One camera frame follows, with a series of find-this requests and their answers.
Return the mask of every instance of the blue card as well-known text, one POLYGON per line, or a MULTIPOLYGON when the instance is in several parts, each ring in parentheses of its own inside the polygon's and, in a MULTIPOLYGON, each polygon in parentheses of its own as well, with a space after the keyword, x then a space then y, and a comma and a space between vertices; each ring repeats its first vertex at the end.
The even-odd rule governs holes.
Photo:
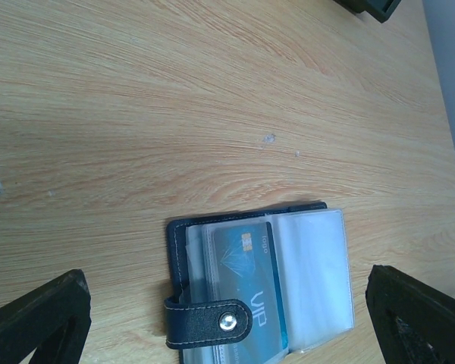
POLYGON ((216 227, 208 232, 206 276, 211 300, 238 299, 253 313, 253 328, 237 344, 223 345, 217 364, 265 363, 287 349, 271 224, 216 227))

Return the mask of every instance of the wallet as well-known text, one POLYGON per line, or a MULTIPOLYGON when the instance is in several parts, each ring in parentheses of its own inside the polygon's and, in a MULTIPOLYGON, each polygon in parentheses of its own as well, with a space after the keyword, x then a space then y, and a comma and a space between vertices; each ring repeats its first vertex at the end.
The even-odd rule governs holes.
POLYGON ((275 364, 355 325, 340 209, 182 218, 166 232, 166 344, 180 364, 275 364))

